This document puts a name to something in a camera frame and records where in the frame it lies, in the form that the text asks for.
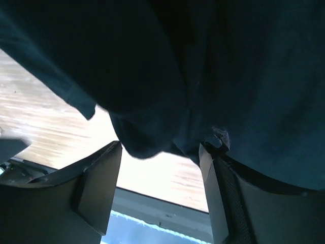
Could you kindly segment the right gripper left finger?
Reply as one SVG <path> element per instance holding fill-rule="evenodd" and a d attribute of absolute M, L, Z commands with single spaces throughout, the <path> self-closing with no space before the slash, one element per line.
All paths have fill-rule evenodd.
<path fill-rule="evenodd" d="M 122 145 L 26 184 L 1 185 L 1 243 L 100 243 L 106 234 Z"/>

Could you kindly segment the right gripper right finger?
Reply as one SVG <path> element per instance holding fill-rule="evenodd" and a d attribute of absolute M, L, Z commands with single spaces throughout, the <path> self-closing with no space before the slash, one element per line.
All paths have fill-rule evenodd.
<path fill-rule="evenodd" d="M 268 177 L 227 152 L 199 148 L 214 243 L 324 243 L 324 191 Z"/>

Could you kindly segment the black t shirt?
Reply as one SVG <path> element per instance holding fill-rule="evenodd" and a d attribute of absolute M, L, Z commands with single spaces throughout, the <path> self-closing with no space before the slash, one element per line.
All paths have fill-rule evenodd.
<path fill-rule="evenodd" d="M 1 1 L 1 49 L 133 157 L 324 189 L 324 1 Z"/>

